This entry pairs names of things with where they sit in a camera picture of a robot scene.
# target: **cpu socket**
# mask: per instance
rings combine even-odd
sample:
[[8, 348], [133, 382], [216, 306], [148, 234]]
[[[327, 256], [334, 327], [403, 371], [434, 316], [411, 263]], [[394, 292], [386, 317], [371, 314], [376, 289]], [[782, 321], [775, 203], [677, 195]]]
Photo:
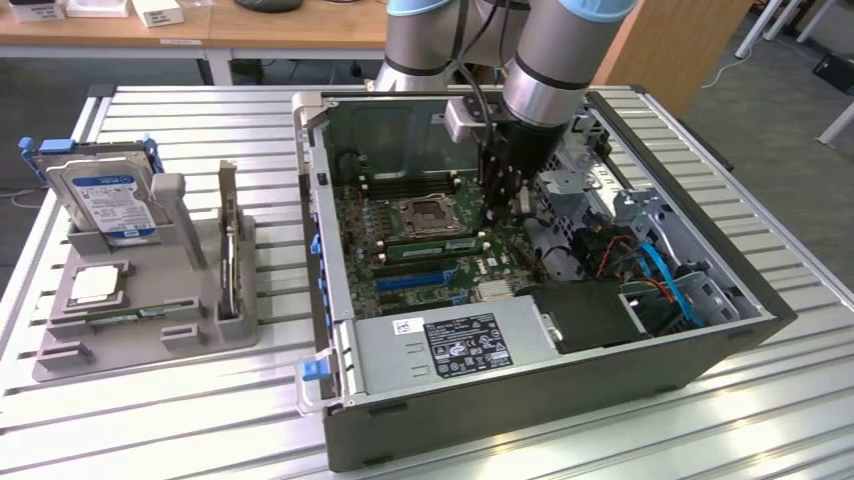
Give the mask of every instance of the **cpu socket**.
[[398, 202], [398, 211], [403, 218], [407, 237], [434, 237], [464, 230], [454, 208], [454, 201], [444, 195], [403, 200]]

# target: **aluminum slotted table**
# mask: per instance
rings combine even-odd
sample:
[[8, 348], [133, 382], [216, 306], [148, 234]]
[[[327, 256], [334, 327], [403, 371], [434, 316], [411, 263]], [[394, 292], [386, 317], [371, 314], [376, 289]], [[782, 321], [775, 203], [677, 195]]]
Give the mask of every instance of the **aluminum slotted table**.
[[[291, 367], [314, 351], [291, 126], [299, 89], [120, 87], [88, 98], [73, 138], [149, 133], [167, 171], [187, 175], [195, 217], [214, 215], [219, 160], [236, 162], [239, 200], [259, 227], [262, 340], [242, 351], [36, 383], [68, 252], [68, 216], [49, 194], [0, 303], [0, 474], [658, 480], [854, 473], [851, 293], [654, 99], [622, 87], [601, 92], [798, 320], [678, 392], [347, 475], [330, 472], [320, 419], [296, 413]], [[617, 144], [613, 159], [643, 186], [645, 173]]]

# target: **white box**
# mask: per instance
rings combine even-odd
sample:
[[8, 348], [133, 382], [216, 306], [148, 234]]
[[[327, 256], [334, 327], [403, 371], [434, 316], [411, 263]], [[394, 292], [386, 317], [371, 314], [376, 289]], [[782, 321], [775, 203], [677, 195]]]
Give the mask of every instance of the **white box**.
[[17, 23], [61, 20], [65, 18], [59, 3], [33, 3], [31, 5], [11, 5]]
[[175, 0], [133, 0], [133, 8], [148, 28], [184, 21], [184, 12]]
[[129, 0], [68, 0], [69, 17], [109, 18], [131, 16]]

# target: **table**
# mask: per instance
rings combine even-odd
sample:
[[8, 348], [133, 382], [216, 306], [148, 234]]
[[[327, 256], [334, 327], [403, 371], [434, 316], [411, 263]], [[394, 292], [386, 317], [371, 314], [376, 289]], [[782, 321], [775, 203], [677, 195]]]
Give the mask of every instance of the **table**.
[[[854, 296], [651, 96], [598, 87], [799, 319], [681, 391], [332, 474], [320, 419], [295, 410], [292, 364], [314, 351], [295, 88], [354, 89], [120, 87], [112, 97], [87, 99], [73, 138], [105, 142], [151, 133], [166, 169], [187, 175], [194, 217], [214, 215], [219, 159], [238, 163], [239, 201], [259, 226], [262, 340], [243, 351], [87, 381], [35, 383], [35, 349], [68, 251], [68, 216], [49, 194], [0, 302], [0, 338], [8, 336], [0, 356], [4, 478], [658, 480], [850, 473]], [[647, 185], [643, 170], [611, 142], [627, 180]]]
[[192, 58], [207, 60], [215, 85], [232, 85], [235, 58], [382, 60], [386, 5], [306, 0], [283, 14], [232, 0], [184, 9], [187, 21], [147, 29], [128, 18], [68, 18], [19, 24], [0, 2], [0, 57]]
[[187, 9], [184, 16], [184, 23], [151, 29], [135, 14], [17, 23], [0, 2], [0, 57], [206, 59], [211, 9]]

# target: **green circuit board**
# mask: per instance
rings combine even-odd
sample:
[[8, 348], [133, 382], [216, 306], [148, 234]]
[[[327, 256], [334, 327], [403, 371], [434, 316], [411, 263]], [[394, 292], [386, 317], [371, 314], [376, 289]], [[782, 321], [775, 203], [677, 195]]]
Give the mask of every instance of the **green circuit board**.
[[[479, 215], [480, 191], [472, 177], [459, 178], [462, 183], [455, 193], [404, 199], [370, 200], [363, 192], [356, 194], [354, 187], [336, 189], [356, 319], [476, 302], [478, 285], [487, 281], [506, 280], [512, 291], [540, 282], [544, 272], [538, 266], [524, 228], [491, 227], [478, 235], [472, 226]], [[440, 201], [444, 211], [434, 213], [442, 215], [452, 210], [458, 220], [452, 222], [452, 238], [439, 234], [436, 237], [412, 238], [411, 224], [407, 226], [407, 219], [400, 213], [402, 208], [406, 210], [402, 205], [410, 202], [406, 203], [408, 207], [424, 199]], [[434, 218], [430, 211], [427, 218]], [[446, 285], [378, 290], [378, 271], [383, 268], [416, 271], [427, 265], [426, 262], [434, 266], [432, 272], [448, 274]]]

